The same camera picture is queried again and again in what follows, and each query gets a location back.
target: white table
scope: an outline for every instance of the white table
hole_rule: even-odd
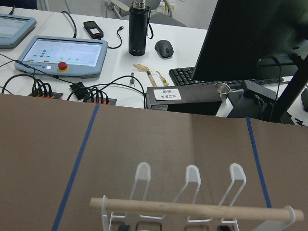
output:
[[[10,11],[10,7],[0,7],[0,13],[8,13]],[[34,35],[70,38],[73,36],[73,25],[66,14],[27,9],[15,9],[14,14],[34,17],[37,20],[37,25],[36,28],[16,48],[1,50],[1,53],[13,59],[19,57]],[[77,26],[77,38],[90,38],[83,28],[83,22],[94,20],[104,31],[103,39],[106,40],[110,46],[117,46],[120,43],[116,31],[120,26],[124,26],[124,29],[119,32],[123,40],[122,46],[114,50],[108,49],[100,77],[83,79],[82,82],[85,86],[109,83],[118,77],[130,75],[131,72],[134,72],[134,76],[142,83],[146,90],[147,87],[152,85],[145,73],[139,72],[133,67],[133,64],[136,63],[148,66],[150,70],[159,71],[166,78],[169,85],[173,86],[173,82],[168,74],[169,69],[195,66],[207,32],[202,29],[152,24],[154,38],[152,40],[147,39],[145,55],[136,57],[130,55],[128,52],[128,21],[74,14],[72,17]],[[161,59],[154,49],[156,42],[162,39],[170,41],[174,48],[174,55],[170,59]],[[7,60],[0,57],[0,63],[3,64],[5,62],[7,62]],[[16,74],[20,74],[20,72],[15,70],[13,63],[1,67],[2,78],[0,78],[0,86],[3,86],[9,77]],[[157,85],[163,86],[158,75],[153,74],[153,76]],[[39,78],[44,82],[50,83],[54,92],[63,93],[63,99],[67,99],[71,92],[69,84],[48,76],[40,76]],[[66,80],[71,82],[81,81],[80,78],[72,77],[66,78]],[[7,89],[13,94],[28,95],[31,92],[32,83],[33,80],[30,78],[19,77],[12,80],[7,86]],[[119,80],[117,83],[129,85],[129,78]],[[280,93],[284,90],[285,86],[286,85],[281,85]],[[141,87],[138,86],[137,82],[135,82],[135,87],[141,90]],[[272,90],[277,89],[276,84],[267,85],[266,87]],[[118,106],[143,108],[143,96],[133,90],[119,86],[109,86],[105,89],[105,92],[110,98],[117,99]],[[73,96],[70,100],[76,101],[77,99]],[[226,103],[221,105],[217,116],[226,117],[231,109],[232,105],[230,101],[227,100]],[[304,124],[308,125],[307,112],[303,110],[300,97],[297,98],[295,103],[289,109],[289,113],[293,115],[293,120],[296,117],[303,120]]]

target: black mouse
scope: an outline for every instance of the black mouse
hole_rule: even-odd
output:
[[[167,40],[160,40],[155,44],[155,50],[162,58],[170,58],[173,55],[173,47]]]

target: wooden dowel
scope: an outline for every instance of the wooden dowel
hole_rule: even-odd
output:
[[[91,198],[90,207],[101,208],[102,198]],[[196,205],[154,201],[134,201],[106,198],[106,211],[177,214],[185,216],[201,216],[206,218],[237,218],[250,220],[290,220],[290,214],[283,208],[254,208],[218,205]],[[301,210],[294,209],[295,220],[303,221]]]

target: keyboard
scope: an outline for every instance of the keyboard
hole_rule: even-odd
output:
[[[186,68],[176,68],[169,70],[169,75],[176,86],[185,86],[191,84],[215,84],[218,82],[223,82],[227,84],[232,90],[241,89],[242,81],[241,80],[233,80],[233,81],[198,81],[193,80],[193,70],[194,67],[186,67]],[[278,83],[277,79],[249,79],[252,82],[257,84],[269,84],[269,83]]]

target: blue tape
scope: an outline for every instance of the blue tape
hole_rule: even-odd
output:
[[[262,186],[262,190],[263,190],[263,195],[264,195],[264,199],[265,199],[265,202],[266,202],[266,206],[267,206],[267,208],[272,208],[271,207],[271,203],[270,203],[269,193],[268,193],[268,190],[266,188],[266,183],[265,183],[263,172],[262,172],[262,168],[261,168],[261,163],[260,163],[260,159],[259,159],[259,155],[258,155],[258,151],[257,151],[257,146],[256,146],[255,137],[254,137],[254,132],[253,132],[252,126],[251,126],[251,120],[250,120],[250,118],[246,117],[246,121],[247,121],[247,126],[248,126],[250,141],[251,141],[251,146],[252,146],[252,150],[254,152],[255,162],[256,162],[256,166],[257,166],[257,170],[258,170],[258,174],[259,174],[260,183],[261,183],[261,186]]]
[[[72,186],[73,186],[73,183],[74,183],[77,171],[78,171],[78,167],[79,167],[79,164],[81,162],[82,155],[83,155],[83,153],[85,151],[85,148],[86,148],[89,136],[90,136],[90,132],[91,132],[91,129],[92,129],[92,126],[93,126],[96,114],[98,112],[98,108],[99,108],[99,105],[98,104],[95,105],[94,111],[92,113],[91,119],[90,119],[89,124],[88,124],[88,128],[86,130],[85,136],[84,136],[83,141],[81,143],[81,147],[79,149],[79,152],[78,152],[78,155],[77,155],[77,158],[76,158],[76,161],[75,161],[75,164],[74,164],[71,176],[70,176],[70,178],[68,180],[68,183],[67,183],[67,186],[66,186],[66,189],[65,189],[65,192],[64,192],[64,195],[63,195],[60,207],[58,209],[57,216],[56,216],[56,218],[54,220],[54,223],[53,223],[53,226],[52,226],[52,229],[51,229],[52,231],[57,231],[58,227],[60,225],[61,218],[62,218],[64,209],[65,209],[65,206],[66,206],[66,202],[67,202],[69,194],[71,192],[71,189],[72,189]]]

